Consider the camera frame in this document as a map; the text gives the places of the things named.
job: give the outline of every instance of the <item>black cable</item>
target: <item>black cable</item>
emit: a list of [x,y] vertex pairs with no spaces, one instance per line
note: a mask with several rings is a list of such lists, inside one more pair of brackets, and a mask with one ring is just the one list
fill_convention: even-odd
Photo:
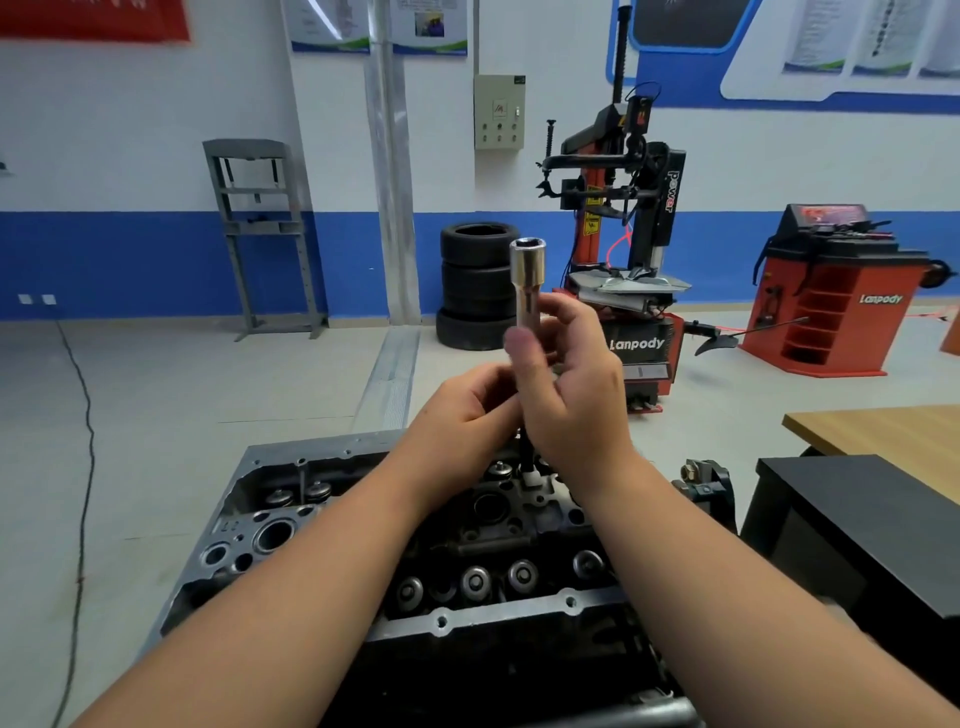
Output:
[[657,95],[654,96],[654,103],[656,103],[657,99],[659,99],[660,95],[663,93],[663,84],[661,84],[659,81],[641,81],[639,84],[634,85],[633,88],[627,91],[627,95],[623,97],[623,100],[630,101],[630,97],[636,93],[636,90],[640,88],[642,85],[647,85],[647,84],[654,84],[657,87]]
[[90,488],[93,486],[93,472],[97,465],[97,456],[93,450],[93,426],[90,424],[90,391],[86,388],[86,379],[84,373],[77,364],[77,359],[73,355],[73,349],[70,348],[70,342],[67,341],[66,333],[60,321],[54,322],[57,325],[57,331],[60,332],[60,340],[66,349],[67,356],[70,357],[70,363],[77,373],[77,379],[80,380],[80,386],[84,390],[84,399],[86,400],[86,412],[84,420],[86,422],[86,431],[90,433],[90,441],[87,449],[90,453],[90,470],[86,476],[86,491],[84,492],[84,509],[80,513],[80,550],[77,555],[77,596],[73,603],[73,622],[70,627],[70,658],[66,669],[66,682],[63,685],[63,695],[60,697],[60,704],[57,707],[57,714],[54,716],[50,728],[57,728],[63,719],[63,711],[66,710],[67,701],[70,699],[70,691],[73,689],[73,678],[77,671],[77,637],[80,631],[80,607],[84,601],[84,563],[86,561],[86,512],[90,508]]

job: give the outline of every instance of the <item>electrical control box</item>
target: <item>electrical control box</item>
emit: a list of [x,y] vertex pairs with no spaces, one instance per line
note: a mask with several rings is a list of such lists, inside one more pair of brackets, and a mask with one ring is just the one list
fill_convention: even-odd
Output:
[[473,77],[474,149],[523,149],[527,77]]

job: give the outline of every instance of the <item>gray floor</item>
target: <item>gray floor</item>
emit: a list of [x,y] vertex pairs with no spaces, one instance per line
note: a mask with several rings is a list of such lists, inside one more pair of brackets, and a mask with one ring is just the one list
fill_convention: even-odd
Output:
[[[685,314],[743,326],[747,312]],[[68,323],[93,399],[97,470],[87,522],[79,661],[66,718],[133,659],[247,445],[349,432],[383,328],[317,341],[235,344],[216,322]],[[803,444],[784,412],[960,402],[960,358],[937,352],[947,325],[909,319],[887,377],[812,379],[748,354],[685,346],[664,412],[634,417],[637,447],[674,477],[686,457],[731,470],[738,519],[760,456]],[[420,338],[412,418],[447,376],[503,352],[453,352]],[[3,723],[49,722],[66,670],[86,460],[84,401],[51,323],[0,325],[0,705]]]

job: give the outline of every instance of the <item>deep socket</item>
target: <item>deep socket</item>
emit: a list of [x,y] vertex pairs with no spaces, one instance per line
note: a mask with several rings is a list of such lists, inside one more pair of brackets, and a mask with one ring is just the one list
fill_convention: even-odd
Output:
[[510,278],[516,289],[516,325],[540,329],[540,287],[546,279],[546,243],[521,237],[510,244]]

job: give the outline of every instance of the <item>poster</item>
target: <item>poster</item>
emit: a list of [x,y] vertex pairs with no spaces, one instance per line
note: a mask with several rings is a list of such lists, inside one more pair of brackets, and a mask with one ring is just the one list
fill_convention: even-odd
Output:
[[660,106],[960,113],[960,0],[633,6],[627,84],[657,81]]
[[[391,0],[395,53],[465,56],[468,0]],[[290,44],[301,52],[369,53],[367,0],[284,0]]]
[[0,2],[0,37],[137,43],[190,39],[182,0]]

